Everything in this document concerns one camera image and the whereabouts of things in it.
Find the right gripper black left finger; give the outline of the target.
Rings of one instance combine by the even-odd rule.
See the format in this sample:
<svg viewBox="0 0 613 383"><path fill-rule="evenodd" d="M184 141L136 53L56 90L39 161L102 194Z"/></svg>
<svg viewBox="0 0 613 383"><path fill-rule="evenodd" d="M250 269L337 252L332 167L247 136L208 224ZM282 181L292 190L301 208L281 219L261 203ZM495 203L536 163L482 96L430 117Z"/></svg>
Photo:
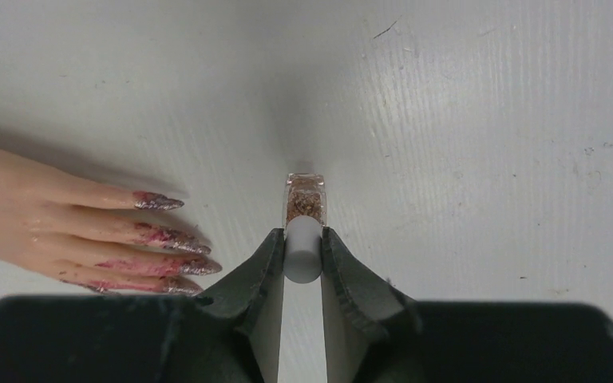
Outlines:
<svg viewBox="0 0 613 383"><path fill-rule="evenodd" d="M274 382L284 234L194 297L0 299L0 382Z"/></svg>

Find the glitter nail polish bottle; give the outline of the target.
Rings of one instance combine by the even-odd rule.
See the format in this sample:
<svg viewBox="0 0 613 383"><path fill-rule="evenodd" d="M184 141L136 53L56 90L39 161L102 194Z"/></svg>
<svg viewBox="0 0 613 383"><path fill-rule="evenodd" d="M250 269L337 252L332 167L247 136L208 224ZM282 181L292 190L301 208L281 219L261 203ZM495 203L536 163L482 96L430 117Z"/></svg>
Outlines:
<svg viewBox="0 0 613 383"><path fill-rule="evenodd" d="M285 187L283 223L286 226L299 216L308 216L326 226L327 197L322 175L290 173Z"/></svg>

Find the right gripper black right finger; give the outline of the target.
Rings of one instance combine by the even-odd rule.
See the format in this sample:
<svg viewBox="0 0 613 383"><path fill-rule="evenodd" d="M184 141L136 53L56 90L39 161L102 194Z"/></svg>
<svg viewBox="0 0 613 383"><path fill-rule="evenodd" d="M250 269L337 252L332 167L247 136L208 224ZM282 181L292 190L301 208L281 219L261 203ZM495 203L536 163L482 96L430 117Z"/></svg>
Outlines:
<svg viewBox="0 0 613 383"><path fill-rule="evenodd" d="M613 320L558 302L435 302L402 293L322 233L330 382L613 382Z"/></svg>

